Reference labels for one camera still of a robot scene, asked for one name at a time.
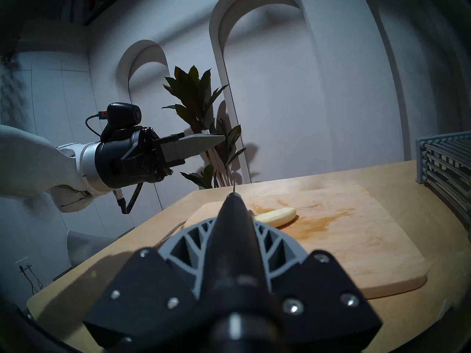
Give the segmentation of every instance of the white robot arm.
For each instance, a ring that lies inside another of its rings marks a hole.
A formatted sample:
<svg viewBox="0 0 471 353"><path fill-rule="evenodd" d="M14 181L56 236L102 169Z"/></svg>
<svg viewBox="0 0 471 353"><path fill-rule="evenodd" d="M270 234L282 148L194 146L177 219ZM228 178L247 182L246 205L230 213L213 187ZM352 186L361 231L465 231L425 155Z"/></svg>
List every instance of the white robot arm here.
<svg viewBox="0 0 471 353"><path fill-rule="evenodd" d="M141 112L132 104L110 104L100 118L108 125L99 142L57 148L40 136L0 125L0 196L25 199L48 191L61 212L73 212L115 191L128 213L121 187L159 182L172 174L170 167L224 140L183 133L159 138L152 128L138 126Z"/></svg>

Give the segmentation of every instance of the power cord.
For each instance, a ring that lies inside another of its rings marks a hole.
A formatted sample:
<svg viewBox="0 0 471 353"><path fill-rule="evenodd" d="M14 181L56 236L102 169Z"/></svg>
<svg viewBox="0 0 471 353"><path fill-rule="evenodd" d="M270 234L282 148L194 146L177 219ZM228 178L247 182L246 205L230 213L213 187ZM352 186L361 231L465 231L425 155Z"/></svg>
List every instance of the power cord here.
<svg viewBox="0 0 471 353"><path fill-rule="evenodd" d="M36 281L38 281L38 286L40 289L43 289L44 288L44 285L42 284L42 282L39 280L39 277L36 276L33 272L33 269L31 268L33 267L31 264L29 264L28 262L26 262L26 269L29 269L30 272L32 273L32 275L34 276L34 278L36 279Z"/></svg>
<svg viewBox="0 0 471 353"><path fill-rule="evenodd" d="M92 118L94 118L94 117L98 117L98 114L87 117L87 119L85 120L85 125L86 125L92 132L94 132L96 135L101 136L99 133L97 133L95 130L93 130L93 129L88 125L88 120L90 120L90 119L92 119Z"/></svg>
<svg viewBox="0 0 471 353"><path fill-rule="evenodd" d="M24 276L26 277L26 279L29 281L29 283L31 284L31 293L33 295L35 295L36 293L38 293L38 290L36 289L36 287L33 285L33 283L31 282L31 280L29 279L29 277L26 275L25 271L24 271L24 268L23 266L21 265L20 266L20 273L24 274Z"/></svg>

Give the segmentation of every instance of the peeled banana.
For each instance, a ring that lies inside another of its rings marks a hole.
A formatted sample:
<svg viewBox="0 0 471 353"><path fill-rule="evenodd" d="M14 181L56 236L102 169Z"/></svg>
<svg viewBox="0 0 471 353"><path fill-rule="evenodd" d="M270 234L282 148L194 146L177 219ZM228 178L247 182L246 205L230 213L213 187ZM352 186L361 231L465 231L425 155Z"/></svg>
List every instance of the peeled banana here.
<svg viewBox="0 0 471 353"><path fill-rule="evenodd" d="M281 225L285 225L286 223L289 223L295 217L295 208L281 208L279 210L266 212L264 214L254 215L252 219L276 228Z"/></svg>

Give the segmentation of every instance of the gray chair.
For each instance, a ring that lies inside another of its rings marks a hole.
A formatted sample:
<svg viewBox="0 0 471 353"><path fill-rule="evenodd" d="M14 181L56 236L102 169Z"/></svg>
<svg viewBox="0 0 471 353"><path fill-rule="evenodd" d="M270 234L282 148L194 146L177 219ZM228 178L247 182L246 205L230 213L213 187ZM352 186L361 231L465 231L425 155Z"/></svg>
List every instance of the gray chair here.
<svg viewBox="0 0 471 353"><path fill-rule="evenodd" d="M72 267L78 266L103 248L113 243L116 238L104 238L82 233L67 232L67 254Z"/></svg>

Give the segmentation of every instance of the dark green leaf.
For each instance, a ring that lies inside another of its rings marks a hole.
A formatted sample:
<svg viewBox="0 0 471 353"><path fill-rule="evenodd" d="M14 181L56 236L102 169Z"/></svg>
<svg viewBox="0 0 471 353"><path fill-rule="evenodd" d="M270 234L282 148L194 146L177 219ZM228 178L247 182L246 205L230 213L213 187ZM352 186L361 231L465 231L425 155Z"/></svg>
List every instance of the dark green leaf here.
<svg viewBox="0 0 471 353"><path fill-rule="evenodd" d="M175 94L175 92L173 91L173 89L172 89L170 86L163 85L163 87L164 87L167 91L169 91L172 96L177 97L177 95Z"/></svg>
<svg viewBox="0 0 471 353"><path fill-rule="evenodd" d="M188 74L191 78L193 78L194 84L198 86L198 83L200 83L200 75L198 73L197 68L195 66L191 67Z"/></svg>
<svg viewBox="0 0 471 353"><path fill-rule="evenodd" d="M229 151L224 142L215 146L214 149L216 150L222 163L227 164L227 161L229 160Z"/></svg>
<svg viewBox="0 0 471 353"><path fill-rule="evenodd" d="M175 107L177 110L177 115L190 126L193 133L200 134L202 130L201 124L193 116L193 114L183 105L176 104Z"/></svg>
<svg viewBox="0 0 471 353"><path fill-rule="evenodd" d="M193 174L189 175L187 173L180 172L183 177L185 177L187 180L190 180L197 186L205 187L204 184L200 181L200 179Z"/></svg>
<svg viewBox="0 0 471 353"><path fill-rule="evenodd" d="M212 164L208 164L203 170L203 178L206 182L211 184L211 180L213 179L214 167Z"/></svg>
<svg viewBox="0 0 471 353"><path fill-rule="evenodd" d="M167 82L170 84L172 91L175 93L174 96L177 97L181 103L189 109L194 117L202 118L201 109L198 107L197 103L194 101L190 93L183 87L183 85L172 77L165 77Z"/></svg>
<svg viewBox="0 0 471 353"><path fill-rule="evenodd" d="M180 71L181 71L181 69L178 68L177 66L175 66L175 70L173 71L173 76L175 77L175 79L177 81L180 80L180 78L179 78L180 77Z"/></svg>
<svg viewBox="0 0 471 353"><path fill-rule="evenodd" d="M231 129L231 131L227 135L227 146L228 146L228 148L232 148L232 146L234 146L235 142L240 137L241 132L242 132L242 129L241 129L240 125L234 126Z"/></svg>
<svg viewBox="0 0 471 353"><path fill-rule="evenodd" d="M236 147L235 147L235 145L234 145L234 146L232 146L232 147L228 147L227 149L228 149L228 151L229 151L228 159L231 159L231 158L234 156L234 154L235 154Z"/></svg>
<svg viewBox="0 0 471 353"><path fill-rule="evenodd" d="M208 91L208 87L211 84L211 69L208 69L206 72L203 73L200 79L200 83L198 84L198 103L203 108L204 100L206 98L206 92Z"/></svg>
<svg viewBox="0 0 471 353"><path fill-rule="evenodd" d="M239 155L241 155L241 154L244 152L244 150L246 150L246 149L247 149L247 148L242 148L241 150L237 151L237 153L235 153L235 154L232 156L232 158L229 159L229 162L227 162L227 164L228 164L228 165L231 164L232 161L233 161L234 159L236 159Z"/></svg>
<svg viewBox="0 0 471 353"><path fill-rule="evenodd" d="M183 86L184 89L190 94L193 98L194 103L198 105L198 87L196 86L193 78L186 73L184 70L180 69L178 73L178 82ZM198 107L199 112L201 112L202 106Z"/></svg>
<svg viewBox="0 0 471 353"><path fill-rule="evenodd" d="M213 102L218 98L218 96L222 93L223 89L225 89L229 85L222 86L221 88L217 88L214 90L213 94L209 98L208 102L204 104L203 114L206 114L209 108L213 105Z"/></svg>

